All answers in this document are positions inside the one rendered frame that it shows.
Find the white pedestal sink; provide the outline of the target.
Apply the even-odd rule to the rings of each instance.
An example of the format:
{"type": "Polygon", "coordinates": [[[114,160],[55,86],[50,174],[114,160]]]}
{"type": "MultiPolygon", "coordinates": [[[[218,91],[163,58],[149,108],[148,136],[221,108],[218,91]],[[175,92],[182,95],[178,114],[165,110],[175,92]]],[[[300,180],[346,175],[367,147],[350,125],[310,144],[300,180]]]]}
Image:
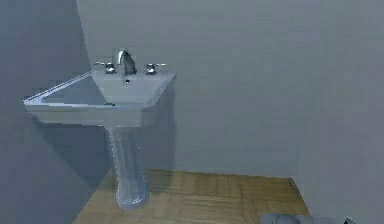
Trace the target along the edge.
{"type": "Polygon", "coordinates": [[[134,210],[150,198],[136,136],[160,118],[176,76],[122,76],[90,71],[23,100],[27,112],[47,124],[103,127],[114,162],[118,206],[134,210]],[[105,106],[104,103],[115,103],[105,106]]]}

